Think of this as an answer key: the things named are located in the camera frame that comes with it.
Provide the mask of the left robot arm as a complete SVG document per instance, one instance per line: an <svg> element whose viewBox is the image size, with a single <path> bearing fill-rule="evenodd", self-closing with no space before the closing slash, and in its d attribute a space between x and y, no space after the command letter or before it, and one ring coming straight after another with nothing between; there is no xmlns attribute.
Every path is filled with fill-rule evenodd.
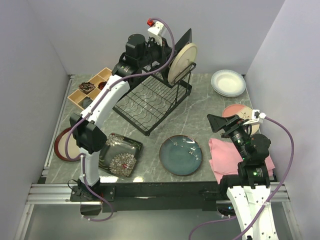
<svg viewBox="0 0 320 240"><path fill-rule="evenodd" d="M161 58L166 62L153 71L135 72L132 75L120 77L113 74L106 83L102 92L93 100L80 115L74 114L70 117L71 130L66 139L65 154L70 161L80 159L81 174L78 180L78 187L82 190L82 195L88 201L94 201L97 198L102 199L100 192L100 176L99 176L99 154L106 142L107 136L100 130L101 124L104 122L106 115L112 110L116 103L128 92L138 86L144 77L161 72L172 61L175 55L175 40L172 32L169 32L172 47L170 55L167 55L166 48L168 44L165 39L161 38ZM76 140L79 147L79 155L71 158L68 153L68 142L70 137Z"/></svg>

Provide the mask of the black square floral plate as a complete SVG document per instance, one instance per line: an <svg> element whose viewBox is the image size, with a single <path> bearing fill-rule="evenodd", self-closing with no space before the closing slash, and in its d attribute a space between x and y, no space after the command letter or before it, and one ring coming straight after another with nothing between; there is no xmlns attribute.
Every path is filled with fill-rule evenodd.
<svg viewBox="0 0 320 240"><path fill-rule="evenodd" d="M99 154L99 167L107 173L129 178L138 164L143 144L117 133L110 133Z"/></svg>

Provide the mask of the round red rimmed plate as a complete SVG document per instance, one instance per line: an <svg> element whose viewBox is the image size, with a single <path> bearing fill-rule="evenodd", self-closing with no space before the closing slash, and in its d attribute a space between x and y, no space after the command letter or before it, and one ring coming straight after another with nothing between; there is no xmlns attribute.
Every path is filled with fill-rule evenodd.
<svg viewBox="0 0 320 240"><path fill-rule="evenodd" d="M65 161L65 162L70 162L71 160L67 158L66 155L66 140L69 135L69 132L71 130L71 127L68 127L64 129L55 139L54 141L54 153L55 155ZM79 154L80 150L79 147L77 146L76 140L74 139L73 135L70 136L68 144L67 144L67 152L70 156L71 159L75 159Z"/></svg>

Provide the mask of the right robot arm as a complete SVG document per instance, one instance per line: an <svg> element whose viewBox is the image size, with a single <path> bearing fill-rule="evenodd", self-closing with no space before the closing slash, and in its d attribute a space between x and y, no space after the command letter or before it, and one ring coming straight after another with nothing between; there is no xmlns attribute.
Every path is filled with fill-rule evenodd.
<svg viewBox="0 0 320 240"><path fill-rule="evenodd" d="M208 114L214 133L223 131L242 160L237 164L237 174L224 175L219 193L230 200L241 229L241 240L277 240L274 223L270 178L266 166L271 141L263 134L250 134L251 124L238 115L221 117Z"/></svg>

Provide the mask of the white fluted plate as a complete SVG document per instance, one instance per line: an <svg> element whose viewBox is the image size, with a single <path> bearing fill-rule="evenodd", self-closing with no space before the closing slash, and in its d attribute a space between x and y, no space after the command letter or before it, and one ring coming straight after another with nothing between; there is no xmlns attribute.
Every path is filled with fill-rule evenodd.
<svg viewBox="0 0 320 240"><path fill-rule="evenodd" d="M212 86L212 88L220 95L224 96L224 97L228 97L228 98L235 98L240 96L244 91L245 88L243 87L236 87L235 89L231 88L223 88L223 87L219 87L219 86Z"/></svg>

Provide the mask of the cream round plate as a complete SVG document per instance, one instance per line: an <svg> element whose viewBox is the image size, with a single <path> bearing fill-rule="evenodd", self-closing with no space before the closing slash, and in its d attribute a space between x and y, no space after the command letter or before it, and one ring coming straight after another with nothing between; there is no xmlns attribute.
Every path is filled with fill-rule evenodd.
<svg viewBox="0 0 320 240"><path fill-rule="evenodd" d="M245 88L246 82L244 77L233 71L228 69L218 70L211 77L211 86L217 86L221 88L227 89L235 89L235 88Z"/></svg>

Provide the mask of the beige front plate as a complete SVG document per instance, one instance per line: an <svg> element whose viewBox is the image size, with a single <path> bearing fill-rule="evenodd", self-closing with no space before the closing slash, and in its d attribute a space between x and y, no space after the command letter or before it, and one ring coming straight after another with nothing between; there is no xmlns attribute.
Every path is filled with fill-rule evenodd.
<svg viewBox="0 0 320 240"><path fill-rule="evenodd" d="M169 67L167 81L173 84L178 80L178 76L183 76L186 73L186 68L194 63L198 54L198 48L195 43L188 43L185 45L173 60Z"/></svg>

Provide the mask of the pink and cream plate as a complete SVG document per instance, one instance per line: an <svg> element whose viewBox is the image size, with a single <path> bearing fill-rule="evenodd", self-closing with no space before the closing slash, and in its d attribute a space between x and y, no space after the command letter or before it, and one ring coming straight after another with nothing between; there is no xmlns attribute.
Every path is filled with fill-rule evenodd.
<svg viewBox="0 0 320 240"><path fill-rule="evenodd" d="M232 104L227 106L223 112L222 112L222 117L231 117L233 115L238 115L240 118L244 120L250 120L252 117L252 112L253 110L243 104Z"/></svg>

